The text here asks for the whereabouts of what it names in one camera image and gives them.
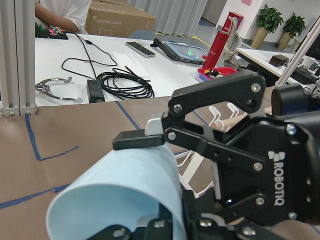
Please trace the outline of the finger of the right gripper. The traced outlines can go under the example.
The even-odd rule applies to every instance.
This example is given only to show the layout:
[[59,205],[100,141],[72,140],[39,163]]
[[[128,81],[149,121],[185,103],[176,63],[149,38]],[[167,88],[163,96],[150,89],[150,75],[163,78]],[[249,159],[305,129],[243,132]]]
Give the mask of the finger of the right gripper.
[[186,115],[204,107],[228,102],[248,114],[261,109],[266,88],[265,78],[253,71],[244,70],[214,80],[177,89],[168,102],[168,110],[154,114],[145,129],[123,131],[112,141],[114,150],[142,149],[161,146],[168,142],[199,154],[208,154],[214,149],[245,156],[244,151],[228,149],[222,142],[222,131],[198,115],[201,124],[185,120]]

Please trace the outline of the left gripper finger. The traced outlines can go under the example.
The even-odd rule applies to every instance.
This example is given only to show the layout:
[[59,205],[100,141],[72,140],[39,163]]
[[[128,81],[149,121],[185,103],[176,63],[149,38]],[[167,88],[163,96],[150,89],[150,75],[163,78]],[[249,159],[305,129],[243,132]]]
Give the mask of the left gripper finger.
[[111,225],[99,233],[100,240],[172,240],[173,221],[171,219],[155,218],[144,227],[135,231],[122,225]]

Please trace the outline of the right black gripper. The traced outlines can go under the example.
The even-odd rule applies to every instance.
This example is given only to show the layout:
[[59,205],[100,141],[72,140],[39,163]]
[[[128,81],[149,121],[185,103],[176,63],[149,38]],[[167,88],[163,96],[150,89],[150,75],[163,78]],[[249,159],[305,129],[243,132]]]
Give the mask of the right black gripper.
[[217,165],[215,190],[183,193],[189,240],[271,239],[285,220],[320,223],[320,106],[284,115],[245,117],[222,132],[229,150],[201,156]]

